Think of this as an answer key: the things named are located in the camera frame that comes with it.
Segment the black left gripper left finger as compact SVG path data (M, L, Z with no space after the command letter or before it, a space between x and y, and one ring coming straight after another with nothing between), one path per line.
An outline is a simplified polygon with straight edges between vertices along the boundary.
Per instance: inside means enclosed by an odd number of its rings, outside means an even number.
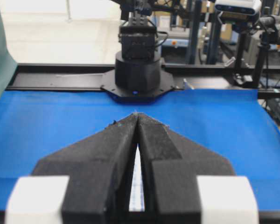
M7 224L102 224L132 154L138 115L41 158L8 199Z

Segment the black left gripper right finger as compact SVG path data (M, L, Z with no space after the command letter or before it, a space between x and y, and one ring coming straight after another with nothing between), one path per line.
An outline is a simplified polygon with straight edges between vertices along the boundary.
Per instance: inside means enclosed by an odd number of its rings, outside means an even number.
M259 212L247 177L229 160L138 115L147 207L162 224L257 224Z

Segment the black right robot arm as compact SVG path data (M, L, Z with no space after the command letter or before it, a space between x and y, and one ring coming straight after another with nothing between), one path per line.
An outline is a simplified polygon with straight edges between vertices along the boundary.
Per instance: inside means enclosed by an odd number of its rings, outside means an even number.
M148 92L161 81L157 28L149 20L148 0L118 0L123 23L119 27L121 51L116 54L115 83L130 91Z

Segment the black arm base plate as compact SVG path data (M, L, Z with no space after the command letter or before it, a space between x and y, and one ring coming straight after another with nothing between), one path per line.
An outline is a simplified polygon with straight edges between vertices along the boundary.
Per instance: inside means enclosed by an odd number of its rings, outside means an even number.
M103 73L101 87L109 97L120 103L146 103L153 102L168 92L175 90L174 76L168 72L161 71L160 84L156 89L148 92L127 90L115 84L115 70Z

